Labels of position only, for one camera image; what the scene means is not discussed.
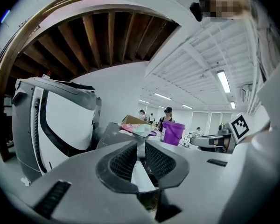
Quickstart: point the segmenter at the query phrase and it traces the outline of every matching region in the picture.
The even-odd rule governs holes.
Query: white floor
[[[3,162],[0,156],[0,186],[8,193],[18,196],[28,187],[21,182],[21,178],[25,177],[18,163],[16,156],[10,160]]]

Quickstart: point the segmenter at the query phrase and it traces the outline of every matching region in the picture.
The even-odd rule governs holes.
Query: black curved stripe
[[[63,154],[68,157],[81,154],[87,151],[90,151],[90,147],[86,150],[79,150],[74,148],[73,146],[69,145],[67,142],[63,141],[54,131],[49,127],[47,120],[46,120],[46,107],[47,107],[47,100],[48,100],[48,91],[44,90],[42,93],[42,104],[41,104],[41,115],[40,115],[40,123],[42,130],[48,137],[48,139],[54,144],[58,150],[60,150]]]

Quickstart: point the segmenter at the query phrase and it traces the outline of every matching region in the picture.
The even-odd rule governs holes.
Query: black cap
[[[164,110],[165,113],[171,113],[172,112],[172,108],[171,107],[167,107],[166,110]]]

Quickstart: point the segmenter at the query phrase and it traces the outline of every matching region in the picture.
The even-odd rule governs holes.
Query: cardboard box
[[[138,119],[134,116],[131,116],[131,115],[127,115],[123,121],[122,121],[122,124],[146,124],[146,125],[151,125],[151,123],[148,123],[148,122],[145,122],[141,119]]]

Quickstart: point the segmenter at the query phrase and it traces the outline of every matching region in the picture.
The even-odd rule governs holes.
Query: ceiling light
[[[1,20],[0,20],[1,23],[6,19],[7,15],[9,14],[9,12],[10,12],[10,10],[7,10],[7,11],[4,13],[3,17],[2,17]]]
[[[169,99],[169,100],[171,100],[171,98],[166,97],[166,96],[163,96],[163,95],[160,95],[160,94],[158,94],[158,93],[155,93],[155,95],[160,96],[160,97],[165,98],[165,99]]]
[[[186,106],[186,105],[182,105],[183,107],[186,107],[186,108],[189,108],[189,109],[193,109],[193,108],[191,108],[191,107],[189,107],[189,106]]]
[[[235,103],[234,102],[230,102],[232,109],[235,109]]]
[[[230,93],[230,87],[224,70],[219,70],[217,75],[222,83],[225,93]]]
[[[144,103],[147,103],[147,104],[149,104],[149,102],[147,102],[147,101],[144,101],[144,100],[140,100],[140,99],[138,99],[139,101],[141,101],[141,102],[144,102]]]

